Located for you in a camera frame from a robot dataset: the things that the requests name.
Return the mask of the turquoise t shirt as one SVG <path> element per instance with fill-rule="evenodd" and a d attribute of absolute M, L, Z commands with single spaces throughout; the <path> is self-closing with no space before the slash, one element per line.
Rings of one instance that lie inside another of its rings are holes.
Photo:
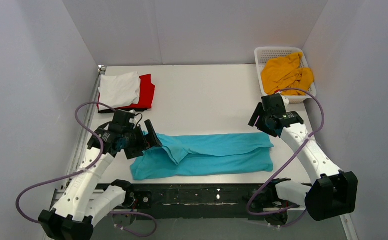
<path fill-rule="evenodd" d="M 157 136 L 162 145 L 130 165 L 136 181 L 273 171 L 273 144 L 262 132 Z"/>

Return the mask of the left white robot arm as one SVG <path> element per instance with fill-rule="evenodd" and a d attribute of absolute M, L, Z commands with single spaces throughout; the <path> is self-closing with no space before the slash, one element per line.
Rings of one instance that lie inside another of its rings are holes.
<path fill-rule="evenodd" d="M 143 156 L 153 147 L 160 147 L 150 120 L 145 120 L 143 131 L 136 114 L 116 110 L 111 121 L 89 131 L 84 159 L 79 165 L 79 174 L 72 177 L 59 200 L 50 210 L 43 210 L 38 221 L 47 237 L 53 240 L 88 240 L 95 225 L 115 207 L 122 205 L 133 195 L 133 185 L 125 180 L 115 180 L 103 193 L 91 200 L 91 196 L 103 173 L 123 152 L 126 159 Z"/>

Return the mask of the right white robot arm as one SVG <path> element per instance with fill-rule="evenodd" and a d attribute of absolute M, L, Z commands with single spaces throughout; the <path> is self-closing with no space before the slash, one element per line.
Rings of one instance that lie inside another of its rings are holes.
<path fill-rule="evenodd" d="M 246 209 L 250 210 L 259 194 L 266 193 L 272 200 L 291 203 L 287 210 L 304 207 L 315 221 L 354 212 L 356 175 L 343 171 L 329 159 L 313 139 L 314 133 L 307 131 L 301 116 L 295 111 L 287 111 L 288 104 L 289 100 L 279 93 L 263 96 L 248 123 L 263 133 L 280 138 L 293 150 L 293 156 L 252 195 Z M 310 185 L 288 178 L 277 179 L 294 159 L 298 159 L 306 170 Z"/>

